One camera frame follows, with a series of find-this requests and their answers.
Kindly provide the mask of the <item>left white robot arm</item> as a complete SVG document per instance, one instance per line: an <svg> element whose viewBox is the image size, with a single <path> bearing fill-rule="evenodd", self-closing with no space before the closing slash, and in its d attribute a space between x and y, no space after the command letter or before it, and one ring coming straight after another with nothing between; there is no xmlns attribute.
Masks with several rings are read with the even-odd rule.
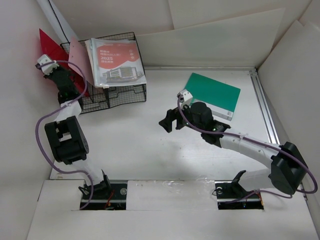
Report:
<svg viewBox="0 0 320 240"><path fill-rule="evenodd" d="M73 74L62 66L44 75L53 81L58 89L58 102L62 108L53 122L45 124L44 130L54 159L79 172L86 181L80 190L100 198L107 198L112 191L105 172L89 159L89 144L79 124L78 117L83 110L83 101L73 83Z"/></svg>

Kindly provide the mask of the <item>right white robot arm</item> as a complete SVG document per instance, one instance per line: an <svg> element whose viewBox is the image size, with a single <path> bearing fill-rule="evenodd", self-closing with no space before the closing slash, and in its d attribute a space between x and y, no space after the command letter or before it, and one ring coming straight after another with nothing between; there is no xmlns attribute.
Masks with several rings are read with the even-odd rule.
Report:
<svg viewBox="0 0 320 240"><path fill-rule="evenodd" d="M199 132L208 144L235 151L265 166L256 171L241 170L236 175L231 182L231 191L237 197L270 188L293 195L307 173L308 167L294 144L268 144L250 138L215 120L211 109L203 102L169 109L159 125L170 133L173 121L176 121L176 130L189 127Z"/></svg>

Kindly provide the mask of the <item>clear sleeve map brochure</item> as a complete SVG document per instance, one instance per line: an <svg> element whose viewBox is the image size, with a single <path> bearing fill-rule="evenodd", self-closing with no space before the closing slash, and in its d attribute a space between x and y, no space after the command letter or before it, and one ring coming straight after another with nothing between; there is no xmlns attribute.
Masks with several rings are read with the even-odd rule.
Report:
<svg viewBox="0 0 320 240"><path fill-rule="evenodd" d="M88 39L85 41L85 47L87 50L88 58L89 58L89 63L91 67L91 72L92 72L92 80L90 81L90 84L92 86L95 86L95 73L94 73L94 63L93 63L93 48L92 48L92 40Z"/></svg>

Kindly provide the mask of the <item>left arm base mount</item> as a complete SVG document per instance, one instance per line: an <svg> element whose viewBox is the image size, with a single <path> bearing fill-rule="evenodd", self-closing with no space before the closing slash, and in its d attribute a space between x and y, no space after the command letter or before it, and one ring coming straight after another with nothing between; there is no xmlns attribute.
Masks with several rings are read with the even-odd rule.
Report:
<svg viewBox="0 0 320 240"><path fill-rule="evenodd" d="M91 186L84 183L78 189L82 193L80 210L124 211L127 208L128 181L110 181L104 171L102 180L93 186L91 200Z"/></svg>

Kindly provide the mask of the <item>clear sleeve orange 2025 brochure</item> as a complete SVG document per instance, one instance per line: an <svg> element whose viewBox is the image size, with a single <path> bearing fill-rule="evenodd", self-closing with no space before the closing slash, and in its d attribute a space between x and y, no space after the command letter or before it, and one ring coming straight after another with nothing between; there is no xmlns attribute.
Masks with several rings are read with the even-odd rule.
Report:
<svg viewBox="0 0 320 240"><path fill-rule="evenodd" d="M91 39L93 80L97 88L126 87L147 83L135 40Z"/></svg>

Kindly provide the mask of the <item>aluminium rail right side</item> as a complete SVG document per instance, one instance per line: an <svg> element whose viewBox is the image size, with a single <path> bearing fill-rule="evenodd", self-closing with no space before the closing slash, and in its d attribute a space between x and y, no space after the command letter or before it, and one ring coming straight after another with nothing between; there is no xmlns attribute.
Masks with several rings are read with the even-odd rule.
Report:
<svg viewBox="0 0 320 240"><path fill-rule="evenodd" d="M277 130L275 128L275 124L269 109L269 105L267 103L267 98L266 98L263 86L259 79L257 69L253 68L249 70L249 76L251 78L255 95L262 113L264 125L265 125L267 136L268 136L268 141L272 144L280 144Z"/></svg>

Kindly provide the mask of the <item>red plastic folder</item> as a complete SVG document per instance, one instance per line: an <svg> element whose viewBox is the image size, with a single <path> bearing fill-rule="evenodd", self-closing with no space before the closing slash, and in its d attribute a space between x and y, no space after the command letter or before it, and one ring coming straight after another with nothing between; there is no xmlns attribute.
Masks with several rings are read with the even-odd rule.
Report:
<svg viewBox="0 0 320 240"><path fill-rule="evenodd" d="M68 61L69 55L52 38L50 38L42 29L39 29L40 46L43 54L48 55L52 60ZM77 90L82 93L85 88L83 77L69 67L67 63L60 65L73 74L71 78Z"/></svg>

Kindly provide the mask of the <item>green plastic folder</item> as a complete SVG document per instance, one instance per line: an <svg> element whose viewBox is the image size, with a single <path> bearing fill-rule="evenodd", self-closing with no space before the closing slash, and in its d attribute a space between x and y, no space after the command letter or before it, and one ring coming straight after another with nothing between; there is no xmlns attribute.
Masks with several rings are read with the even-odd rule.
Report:
<svg viewBox="0 0 320 240"><path fill-rule="evenodd" d="M192 103L208 104L212 114L231 121L241 89L209 77L192 73L184 87L192 95Z"/></svg>

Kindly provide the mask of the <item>pink paper folder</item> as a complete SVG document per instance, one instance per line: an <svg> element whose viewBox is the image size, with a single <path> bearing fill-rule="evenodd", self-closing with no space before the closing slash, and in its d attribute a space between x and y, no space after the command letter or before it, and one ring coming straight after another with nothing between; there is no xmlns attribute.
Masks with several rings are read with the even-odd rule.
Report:
<svg viewBox="0 0 320 240"><path fill-rule="evenodd" d="M70 40L68 61L76 64L84 73L86 81L92 86L95 86L87 47L84 43L77 41L75 37L72 37Z"/></svg>

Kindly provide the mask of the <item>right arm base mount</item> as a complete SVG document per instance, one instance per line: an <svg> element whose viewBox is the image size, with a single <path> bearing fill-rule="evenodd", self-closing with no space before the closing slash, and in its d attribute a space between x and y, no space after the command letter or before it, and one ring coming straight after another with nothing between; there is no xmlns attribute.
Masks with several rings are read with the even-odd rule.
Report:
<svg viewBox="0 0 320 240"><path fill-rule="evenodd" d="M232 180L217 180L212 195L216 197L219 210L264 210L259 193L246 191L239 183L245 170Z"/></svg>

